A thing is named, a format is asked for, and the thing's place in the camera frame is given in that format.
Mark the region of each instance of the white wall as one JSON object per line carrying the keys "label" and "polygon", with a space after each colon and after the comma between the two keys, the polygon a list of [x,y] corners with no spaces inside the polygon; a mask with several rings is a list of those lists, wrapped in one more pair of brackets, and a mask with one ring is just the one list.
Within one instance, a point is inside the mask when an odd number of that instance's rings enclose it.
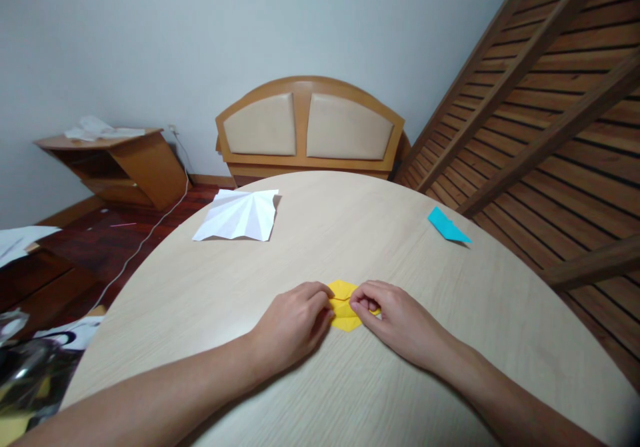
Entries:
{"label": "white wall", "polygon": [[29,142],[89,113],[176,124],[189,170],[227,175],[216,115],[272,79],[325,75],[389,105],[413,141],[502,1],[1,0],[1,162],[15,175],[0,179],[0,226],[86,196]]}

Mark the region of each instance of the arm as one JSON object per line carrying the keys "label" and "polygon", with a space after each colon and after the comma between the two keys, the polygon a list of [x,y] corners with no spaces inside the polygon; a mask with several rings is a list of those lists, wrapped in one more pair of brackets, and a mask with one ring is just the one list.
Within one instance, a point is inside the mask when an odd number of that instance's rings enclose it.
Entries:
{"label": "arm", "polygon": [[220,407],[310,354],[331,323],[330,296],[320,282],[301,284],[278,295],[248,334],[104,389],[14,446],[175,445]]}
{"label": "arm", "polygon": [[[378,307],[382,319],[369,312]],[[398,355],[460,392],[505,445],[602,445],[452,336],[399,287],[369,280],[351,295],[351,308]]]}

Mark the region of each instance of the bed headboard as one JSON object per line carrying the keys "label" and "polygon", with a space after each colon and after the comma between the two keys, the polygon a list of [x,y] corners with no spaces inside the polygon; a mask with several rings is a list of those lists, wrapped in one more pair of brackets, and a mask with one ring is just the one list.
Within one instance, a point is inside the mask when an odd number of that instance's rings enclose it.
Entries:
{"label": "bed headboard", "polygon": [[215,122],[219,150],[238,185],[322,169],[386,179],[405,123],[365,91],[318,76],[261,85]]}

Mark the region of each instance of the oval table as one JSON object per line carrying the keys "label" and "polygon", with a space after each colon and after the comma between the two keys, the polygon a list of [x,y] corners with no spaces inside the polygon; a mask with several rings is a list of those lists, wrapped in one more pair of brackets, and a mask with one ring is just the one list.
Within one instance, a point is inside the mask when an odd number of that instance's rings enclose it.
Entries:
{"label": "oval table", "polygon": [[[305,280],[386,280],[455,336],[598,438],[618,444],[638,396],[551,289],[475,224],[405,187],[350,173],[271,177],[271,239],[191,237],[204,208],[138,268],[98,330],[64,406],[250,330],[273,297]],[[446,241],[438,205],[472,240]],[[203,445],[472,445],[495,440],[446,385],[364,326],[331,328],[319,352],[198,429]]]}

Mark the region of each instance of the yellow origami paper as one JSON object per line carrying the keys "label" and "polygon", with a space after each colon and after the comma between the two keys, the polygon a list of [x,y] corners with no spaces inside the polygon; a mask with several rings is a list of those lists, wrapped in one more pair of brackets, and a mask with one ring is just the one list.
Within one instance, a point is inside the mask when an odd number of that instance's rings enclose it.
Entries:
{"label": "yellow origami paper", "polygon": [[[333,307],[333,313],[335,314],[331,325],[345,332],[351,332],[362,324],[360,318],[353,312],[353,309],[349,305],[351,294],[353,294],[353,291],[356,290],[358,286],[349,284],[344,280],[336,280],[329,284],[329,288],[334,294],[333,298],[329,299]],[[379,313],[380,309],[376,310],[373,314],[378,315]]]}

